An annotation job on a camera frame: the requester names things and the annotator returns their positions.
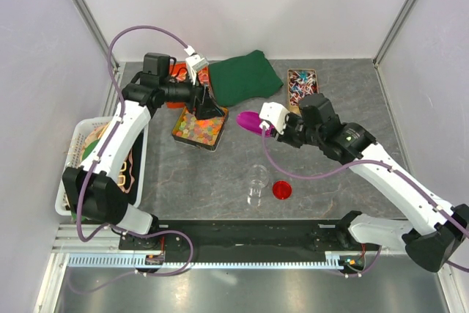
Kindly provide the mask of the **gold tin with star candies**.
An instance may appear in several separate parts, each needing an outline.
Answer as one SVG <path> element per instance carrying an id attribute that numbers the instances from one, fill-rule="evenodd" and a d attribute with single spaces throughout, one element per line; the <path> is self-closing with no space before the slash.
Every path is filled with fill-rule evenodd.
<path id="1" fill-rule="evenodd" d="M 229 110 L 222 108 L 223 117 L 199 120 L 187 108 L 182 110 L 171 135 L 175 141 L 214 152 L 217 149 L 224 126 L 229 117 Z"/>

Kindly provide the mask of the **magenta plastic scoop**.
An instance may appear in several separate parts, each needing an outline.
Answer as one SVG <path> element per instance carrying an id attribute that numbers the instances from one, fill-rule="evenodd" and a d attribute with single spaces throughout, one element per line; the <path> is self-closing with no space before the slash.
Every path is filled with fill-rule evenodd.
<path id="1" fill-rule="evenodd" d="M 258 136 L 262 135 L 262 127 L 265 125 L 267 127 L 265 136 L 267 138 L 273 138 L 275 136 L 273 127 L 268 122 L 261 120 L 256 111 L 240 112 L 236 117 L 236 122 L 242 129 Z"/>

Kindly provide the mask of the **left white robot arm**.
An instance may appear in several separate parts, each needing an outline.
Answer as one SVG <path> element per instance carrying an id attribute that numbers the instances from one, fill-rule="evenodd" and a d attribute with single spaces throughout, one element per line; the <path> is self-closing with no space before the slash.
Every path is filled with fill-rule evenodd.
<path id="1" fill-rule="evenodd" d="M 118 185 L 125 158 L 135 140 L 165 103 L 182 103 L 198 120 L 225 116 L 213 100 L 208 85 L 199 80 L 207 60 L 193 54 L 185 60 L 188 78 L 170 76 L 171 57 L 148 53 L 143 70 L 118 90 L 116 115 L 97 146 L 78 167 L 68 166 L 62 175 L 65 193 L 76 219 L 86 217 L 135 235 L 145 249 L 160 243 L 158 218 L 130 203 Z"/>

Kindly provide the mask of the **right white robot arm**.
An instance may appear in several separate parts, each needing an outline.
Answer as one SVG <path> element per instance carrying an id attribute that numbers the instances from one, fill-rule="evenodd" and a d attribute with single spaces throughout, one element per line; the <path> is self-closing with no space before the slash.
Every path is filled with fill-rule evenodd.
<path id="1" fill-rule="evenodd" d="M 305 96 L 299 109 L 295 114 L 279 103 L 266 103 L 260 118 L 273 126 L 277 141 L 318 147 L 342 169 L 373 185 L 405 216 L 398 221 L 351 211 L 336 230 L 337 244 L 346 250 L 359 243 L 404 250 L 415 264 L 433 273 L 449 263 L 468 238 L 468 206 L 453 205 L 425 188 L 364 127 L 342 122 L 324 95 Z"/>

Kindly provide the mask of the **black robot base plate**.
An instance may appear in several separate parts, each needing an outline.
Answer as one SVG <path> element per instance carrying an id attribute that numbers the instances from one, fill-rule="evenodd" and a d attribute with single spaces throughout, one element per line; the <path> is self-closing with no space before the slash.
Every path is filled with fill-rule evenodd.
<path id="1" fill-rule="evenodd" d="M 161 220 L 150 232 L 182 232 L 190 238 L 197 252 L 208 246 L 291 246 L 309 251 L 358 253 L 377 249 L 376 245 L 361 245 L 343 235 L 337 223 L 337 220 L 324 219 Z"/>

